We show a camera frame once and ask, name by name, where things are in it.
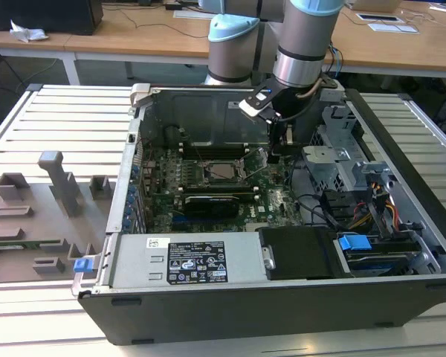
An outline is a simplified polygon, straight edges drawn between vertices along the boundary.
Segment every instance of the power supply label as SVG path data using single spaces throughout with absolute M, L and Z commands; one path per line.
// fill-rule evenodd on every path
M 170 285 L 228 282 L 223 242 L 169 243 L 168 262 Z

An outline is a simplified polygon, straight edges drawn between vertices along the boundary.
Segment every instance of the wooden desk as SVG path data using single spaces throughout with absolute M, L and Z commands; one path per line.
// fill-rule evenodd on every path
M 394 15 L 402 19 L 412 19 L 413 11 L 427 13 L 426 16 L 446 25 L 446 13 L 429 10 L 428 3 L 404 1 L 401 7 Z M 409 25 L 418 28 L 417 34 L 375 32 L 367 25 L 356 25 L 364 22 L 354 11 L 343 8 L 332 40 L 343 52 L 344 66 L 347 66 L 344 71 L 403 74 L 419 70 L 426 77 L 446 77 L 446 26 L 420 16 L 415 19 Z
M 153 10 L 107 10 L 93 36 L 71 36 L 65 43 L 67 51 L 100 52 L 115 54 L 145 54 L 172 57 L 208 58 L 208 29 L 210 20 L 175 19 L 173 11 L 164 7 Z M 201 38 L 185 36 L 165 24 Z
M 73 85 L 80 84 L 76 60 L 207 64 L 209 20 L 175 19 L 173 12 L 163 7 L 104 8 L 110 10 L 104 10 L 103 22 L 93 36 L 51 33 L 49 40 L 25 44 L 0 32 L 0 52 L 5 56 L 58 58 Z M 404 1 L 395 15 L 413 19 L 413 13 L 404 9 L 426 13 L 438 24 L 417 16 L 412 24 L 419 29 L 418 34 L 375 32 L 354 12 L 342 9 L 332 39 L 343 52 L 343 71 L 446 77 L 446 13 L 429 10 L 428 3 Z M 331 60 L 327 54 L 326 65 Z

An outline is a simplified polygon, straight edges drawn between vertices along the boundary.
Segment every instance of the computer case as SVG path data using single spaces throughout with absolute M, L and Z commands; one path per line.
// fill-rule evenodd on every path
M 100 0 L 0 0 L 0 31 L 9 30 L 13 20 L 45 32 L 92 35 L 102 17 Z

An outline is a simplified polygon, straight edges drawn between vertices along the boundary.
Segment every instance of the table leg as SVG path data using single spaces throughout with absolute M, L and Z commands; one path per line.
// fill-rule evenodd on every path
M 395 76 L 384 76 L 384 80 L 380 84 L 380 88 L 382 88 L 384 90 L 388 90 L 388 88 L 391 86 L 394 79 L 395 79 Z
M 128 80 L 134 79 L 134 74 L 132 73 L 132 62 L 124 62 L 126 66 L 126 77 Z
M 80 86 L 80 77 L 76 70 L 76 58 L 74 56 L 65 56 L 62 58 L 62 63 L 65 65 L 66 75 L 71 86 Z

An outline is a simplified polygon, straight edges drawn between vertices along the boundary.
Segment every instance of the floor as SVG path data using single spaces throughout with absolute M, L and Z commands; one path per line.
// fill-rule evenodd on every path
M 54 59 L 8 57 L 8 63 L 26 83 L 68 84 L 61 61 Z M 135 78 L 128 80 L 123 62 L 81 60 L 77 63 L 81 83 L 84 86 L 131 86 L 134 83 L 199 84 L 207 74 L 206 66 L 133 63 Z M 371 74 L 343 74 L 340 78 L 347 88 L 364 92 L 384 92 L 380 88 L 382 76 Z M 432 118 L 444 101 L 446 88 L 436 81 L 412 78 L 393 80 L 389 91 L 409 92 L 412 98 Z M 0 123 L 7 116 L 25 89 L 0 60 Z

